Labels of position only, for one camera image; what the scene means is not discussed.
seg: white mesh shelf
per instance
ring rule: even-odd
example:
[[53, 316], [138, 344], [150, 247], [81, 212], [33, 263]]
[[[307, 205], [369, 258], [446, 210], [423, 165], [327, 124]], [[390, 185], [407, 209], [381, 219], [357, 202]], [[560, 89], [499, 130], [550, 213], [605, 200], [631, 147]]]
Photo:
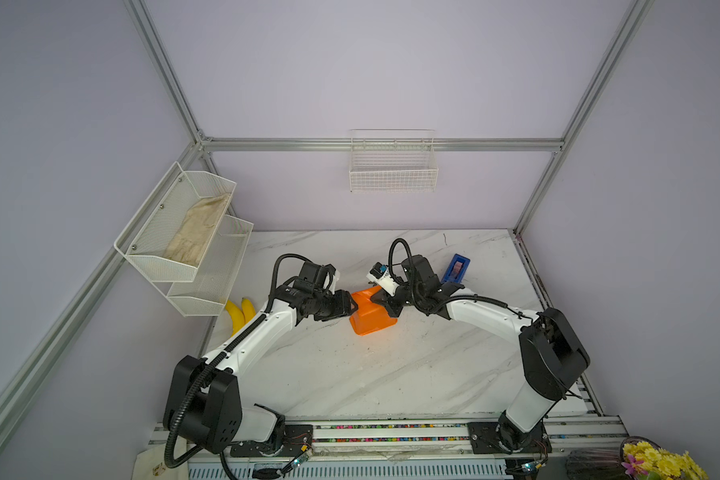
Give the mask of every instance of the white mesh shelf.
[[[206, 244], [197, 266], [165, 258], [166, 248], [181, 228], [186, 212], [201, 198], [219, 197], [229, 194], [223, 207], [230, 206], [235, 182], [205, 171], [184, 171], [179, 167], [179, 176], [173, 181], [163, 199], [125, 252], [118, 248], [139, 272], [150, 282], [191, 282], [195, 279], [204, 261], [210, 244]], [[219, 224], [213, 229], [216, 233]]]
[[[383, 137], [374, 138], [371, 147], [364, 141], [369, 135]], [[353, 130], [349, 189], [352, 192], [434, 192], [438, 165], [433, 140], [433, 130]]]
[[229, 194], [223, 205], [227, 211], [235, 182], [205, 171], [184, 171], [174, 164], [176, 176], [148, 220], [134, 235], [126, 227], [115, 241], [122, 254], [184, 316], [219, 315], [232, 291], [253, 224], [222, 214], [213, 225], [209, 241], [198, 255], [196, 266], [165, 258], [165, 251], [179, 231], [187, 211], [201, 198]]

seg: table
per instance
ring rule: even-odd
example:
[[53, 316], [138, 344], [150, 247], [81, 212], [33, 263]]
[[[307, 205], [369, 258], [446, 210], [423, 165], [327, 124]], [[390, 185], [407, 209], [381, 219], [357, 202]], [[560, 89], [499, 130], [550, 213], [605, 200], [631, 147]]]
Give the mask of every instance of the table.
[[[387, 263], [389, 245], [399, 236], [413, 255], [429, 259], [436, 274], [461, 254], [471, 260], [466, 287], [541, 310], [507, 230], [253, 232], [230, 299], [239, 305], [247, 297], [261, 309], [272, 265], [285, 253], [333, 264], [338, 288], [364, 290], [370, 287], [365, 274], [375, 262]], [[396, 262], [404, 258], [398, 248]], [[298, 260], [284, 260], [279, 281], [300, 267]], [[228, 322], [218, 322], [209, 347], [230, 332]], [[366, 336], [356, 335], [347, 318], [302, 321], [242, 376], [240, 392], [244, 405], [258, 402], [293, 420], [478, 418], [505, 410], [523, 381], [518, 344], [406, 308], [396, 325]], [[550, 415], [584, 413], [584, 402], [569, 397]]]

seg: black mounting plate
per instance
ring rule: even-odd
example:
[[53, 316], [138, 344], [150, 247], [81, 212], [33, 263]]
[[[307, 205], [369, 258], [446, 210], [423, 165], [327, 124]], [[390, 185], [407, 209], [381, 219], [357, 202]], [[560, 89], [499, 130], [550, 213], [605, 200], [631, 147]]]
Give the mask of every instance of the black mounting plate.
[[[302, 452], [303, 444], [312, 444], [311, 425], [286, 425], [286, 434], [282, 440], [282, 448], [275, 454], [277, 457], [295, 457]], [[264, 457], [259, 442], [234, 442], [230, 445], [231, 457]]]
[[[484, 454], [484, 453], [503, 453], [507, 454], [505, 450], [499, 447], [499, 436], [496, 432], [498, 422], [470, 422], [467, 424], [469, 430], [469, 442], [472, 444], [472, 453]], [[538, 440], [547, 447], [547, 452], [552, 451], [552, 445], [547, 438], [547, 431], [544, 429], [544, 425], [538, 422], [536, 427], [530, 431], [530, 437], [533, 440]], [[539, 446], [536, 442], [531, 441], [530, 445], [520, 450], [518, 453], [541, 453]]]

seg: banana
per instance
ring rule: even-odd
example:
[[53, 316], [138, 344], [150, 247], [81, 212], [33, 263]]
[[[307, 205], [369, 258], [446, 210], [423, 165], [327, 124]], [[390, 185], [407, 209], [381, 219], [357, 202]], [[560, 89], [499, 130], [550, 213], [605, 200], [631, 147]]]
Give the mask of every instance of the banana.
[[253, 303], [247, 298], [244, 298], [242, 302], [240, 302], [240, 307], [242, 307], [242, 314], [246, 316], [246, 323], [253, 320], [253, 317], [256, 316], [256, 309], [253, 308]]
[[224, 308], [230, 313], [230, 317], [232, 318], [232, 334], [234, 335], [246, 324], [246, 316], [242, 314], [242, 310], [240, 310], [237, 305], [229, 300], [226, 302]]

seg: orange container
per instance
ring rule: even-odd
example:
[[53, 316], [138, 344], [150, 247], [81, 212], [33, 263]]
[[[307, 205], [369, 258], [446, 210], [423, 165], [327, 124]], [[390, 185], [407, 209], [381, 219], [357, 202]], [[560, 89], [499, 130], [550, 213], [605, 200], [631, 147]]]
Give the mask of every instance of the orange container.
[[349, 317], [349, 322], [358, 335], [377, 332], [398, 322], [398, 319], [393, 319], [387, 315], [387, 311], [383, 306], [371, 302], [371, 295], [381, 289], [380, 286], [373, 286], [352, 294], [352, 298], [358, 304], [358, 311]]

